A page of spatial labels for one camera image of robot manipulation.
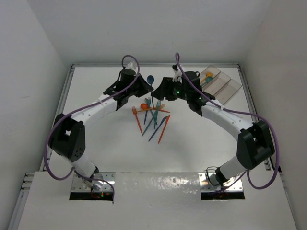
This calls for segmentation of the yellow fork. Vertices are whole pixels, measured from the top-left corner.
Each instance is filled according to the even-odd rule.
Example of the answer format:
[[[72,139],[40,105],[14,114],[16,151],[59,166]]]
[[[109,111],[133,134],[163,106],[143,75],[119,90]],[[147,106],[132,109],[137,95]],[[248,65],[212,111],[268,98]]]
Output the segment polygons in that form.
[[[165,107],[165,104],[162,104],[159,109],[163,109]],[[149,109],[147,109],[148,111],[150,110],[154,110],[154,109],[158,109],[157,107],[150,107]],[[146,110],[138,110],[137,113],[139,112],[145,112]]]

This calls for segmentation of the orange-red spoon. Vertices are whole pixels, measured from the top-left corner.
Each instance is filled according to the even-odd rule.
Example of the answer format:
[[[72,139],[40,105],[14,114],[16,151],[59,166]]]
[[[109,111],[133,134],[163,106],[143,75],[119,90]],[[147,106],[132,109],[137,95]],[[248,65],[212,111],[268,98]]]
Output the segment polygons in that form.
[[[140,107],[141,107],[142,110],[147,110],[148,109],[148,105],[146,103],[142,103],[140,105]]]

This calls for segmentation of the dark blue spoon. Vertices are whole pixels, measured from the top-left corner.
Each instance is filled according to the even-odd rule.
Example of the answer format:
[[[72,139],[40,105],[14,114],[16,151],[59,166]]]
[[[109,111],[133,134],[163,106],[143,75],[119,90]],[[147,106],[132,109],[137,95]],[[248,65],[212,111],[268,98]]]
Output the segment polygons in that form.
[[[153,75],[149,75],[148,77],[147,77],[147,83],[150,85],[150,86],[152,86],[153,85],[153,83],[154,83],[154,76]],[[154,106],[154,98],[153,98],[153,96],[151,95],[151,100],[152,100],[152,106]]]

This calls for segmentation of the teal fork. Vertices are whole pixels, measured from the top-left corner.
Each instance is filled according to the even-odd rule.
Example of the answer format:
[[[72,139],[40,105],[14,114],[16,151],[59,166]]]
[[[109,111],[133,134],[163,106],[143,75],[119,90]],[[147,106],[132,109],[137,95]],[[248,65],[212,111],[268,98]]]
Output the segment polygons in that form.
[[[158,117],[158,112],[159,112],[160,106],[161,106],[161,101],[158,100],[158,101],[157,101],[157,104],[156,104],[156,111],[155,111],[155,113],[154,113],[154,129],[155,129],[156,126],[157,126],[157,117]]]

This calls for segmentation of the yellow spoon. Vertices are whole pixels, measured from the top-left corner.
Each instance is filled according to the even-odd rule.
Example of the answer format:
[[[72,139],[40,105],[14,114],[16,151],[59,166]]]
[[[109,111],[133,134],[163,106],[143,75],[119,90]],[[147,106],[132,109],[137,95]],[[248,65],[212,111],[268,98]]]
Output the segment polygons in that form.
[[[207,73],[204,75],[203,79],[204,79],[205,77],[209,77],[209,76],[213,77],[213,74],[212,74],[211,72],[207,72]]]

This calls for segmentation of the dark blue fork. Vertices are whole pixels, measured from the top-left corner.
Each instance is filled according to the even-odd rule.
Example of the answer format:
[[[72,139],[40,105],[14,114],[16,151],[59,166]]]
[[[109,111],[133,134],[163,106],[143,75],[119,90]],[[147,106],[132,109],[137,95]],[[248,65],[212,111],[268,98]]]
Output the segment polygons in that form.
[[[150,105],[151,105],[151,99],[150,99],[150,97],[146,98],[146,99],[145,99],[145,102],[146,102],[146,104],[147,104],[147,109],[149,109],[149,108],[150,108]],[[146,112],[145,112],[144,123],[143,123],[144,125],[146,124],[147,114],[148,114],[148,110],[146,110]]]

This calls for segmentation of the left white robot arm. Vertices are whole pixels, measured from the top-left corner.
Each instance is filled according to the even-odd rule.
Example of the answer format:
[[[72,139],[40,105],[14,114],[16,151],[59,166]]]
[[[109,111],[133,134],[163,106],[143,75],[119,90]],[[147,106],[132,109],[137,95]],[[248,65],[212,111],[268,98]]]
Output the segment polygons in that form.
[[[65,158],[81,176],[92,178],[98,171],[85,154],[86,129],[119,110],[130,97],[142,97],[153,89],[137,71],[137,63],[130,62],[95,102],[71,115],[60,114],[56,117],[48,146]]]

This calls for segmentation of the teal spoon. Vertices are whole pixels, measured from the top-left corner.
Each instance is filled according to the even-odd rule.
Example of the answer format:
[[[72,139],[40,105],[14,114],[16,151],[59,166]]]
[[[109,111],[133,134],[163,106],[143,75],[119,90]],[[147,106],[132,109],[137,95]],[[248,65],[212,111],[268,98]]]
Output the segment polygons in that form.
[[[204,79],[202,79],[200,81],[201,87],[204,87],[205,85],[207,85],[212,79],[213,79],[213,77],[211,77],[211,76],[205,77]]]

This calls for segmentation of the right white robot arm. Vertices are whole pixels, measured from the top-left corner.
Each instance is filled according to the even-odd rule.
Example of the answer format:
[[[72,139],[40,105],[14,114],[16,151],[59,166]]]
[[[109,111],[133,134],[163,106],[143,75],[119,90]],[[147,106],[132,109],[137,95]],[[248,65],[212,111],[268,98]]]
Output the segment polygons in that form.
[[[240,111],[225,108],[214,95],[206,92],[219,72],[209,68],[203,72],[184,71],[177,64],[172,68],[174,76],[163,77],[152,96],[158,100],[186,101],[192,111],[213,121],[237,141],[235,156],[208,177],[211,185],[222,187],[231,178],[249,172],[277,152],[276,135],[267,121],[263,118],[258,122],[247,121],[240,117]]]

